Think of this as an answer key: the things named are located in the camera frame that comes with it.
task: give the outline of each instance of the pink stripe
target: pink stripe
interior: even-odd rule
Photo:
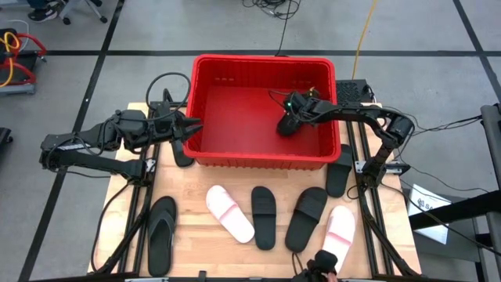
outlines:
[[[341,243],[343,243],[343,244],[345,244],[347,246],[351,246],[351,242],[349,240],[346,240],[343,237],[341,237],[341,236],[339,236],[339,235],[337,235],[335,233],[329,232],[329,233],[327,233],[327,236],[331,237],[331,238],[333,238],[335,240],[338,240],[338,241],[340,241]]]
[[[228,211],[225,211],[220,217],[219,222],[222,222],[226,216],[228,216],[235,208],[238,208],[238,205],[235,203],[231,207],[229,207]]]

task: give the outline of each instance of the white paper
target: white paper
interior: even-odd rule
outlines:
[[[436,193],[430,192],[421,186],[416,184],[413,185],[413,189],[410,193],[410,199],[414,204],[417,204],[424,211],[429,211],[434,208],[440,208],[451,204],[451,201],[445,199],[444,197],[438,196]],[[421,213],[416,206],[409,203],[409,216]],[[439,243],[447,243],[447,228],[442,225],[427,227],[420,230],[414,230],[432,240],[436,240]]]

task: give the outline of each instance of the white slide sandal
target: white slide sandal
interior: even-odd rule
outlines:
[[[345,206],[333,208],[327,223],[326,238],[322,249],[336,255],[336,272],[343,266],[346,254],[353,243],[355,235],[355,217]]]
[[[212,186],[207,192],[206,203],[212,215],[237,241],[247,243],[252,240],[254,227],[225,188],[219,185]]]

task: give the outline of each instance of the red plastic bin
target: red plastic bin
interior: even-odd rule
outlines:
[[[303,125],[282,137],[276,125],[284,114],[269,90],[315,87],[336,103],[334,65],[327,59],[202,55],[195,59],[186,115],[204,127],[184,145],[201,165],[319,169],[341,153],[336,121]],[[278,102],[284,96],[272,94]]]

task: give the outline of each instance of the wooden table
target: wooden table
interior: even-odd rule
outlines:
[[[130,103],[129,109],[147,111],[144,103]],[[344,122],[340,122],[340,128],[341,142],[348,143]],[[358,130],[355,130],[355,137],[359,141]],[[380,146],[380,140],[369,127],[367,127],[367,137],[370,151],[375,154]],[[117,152],[118,160],[126,161],[137,157],[137,155],[124,150],[123,147]],[[291,252],[284,243],[290,217],[301,191],[311,186],[324,187],[325,179],[325,167],[318,171],[212,168],[198,164],[190,168],[178,168],[172,156],[170,143],[163,143],[160,149],[152,203],[158,198],[168,195],[173,197],[178,204],[174,263],[168,276],[197,277],[200,270],[206,270],[208,277],[292,277],[294,271]],[[398,176],[386,175],[383,183],[400,189]],[[276,245],[271,251],[259,250],[254,239],[247,244],[239,244],[212,216],[207,210],[205,197],[208,189],[215,184],[222,185],[228,190],[251,222],[252,189],[255,186],[266,186],[273,192],[276,198],[277,227]],[[112,176],[106,201],[123,185],[125,185],[123,178]],[[352,172],[348,178],[347,187],[354,185],[355,176]],[[350,195],[356,195],[355,189],[352,193]],[[143,195],[144,191],[141,194],[138,210],[142,206]],[[379,188],[379,195],[388,239],[410,267],[420,273],[420,264],[402,195],[383,186]],[[110,205],[103,219],[99,242],[94,254],[98,268],[106,261],[124,236],[131,196],[132,188],[129,188]],[[355,214],[356,232],[353,245],[344,261],[339,277],[370,278],[359,202],[348,199],[346,194],[338,199],[328,198],[320,224],[315,228],[308,246],[300,254],[301,261],[305,265],[322,247],[328,215],[334,207],[340,204],[348,207]],[[373,238],[379,271],[383,273],[384,263],[380,244],[375,236]],[[137,243],[134,240],[129,248],[126,268],[128,271],[132,270],[136,247]],[[149,276],[147,258],[147,248],[144,247],[141,276]]]

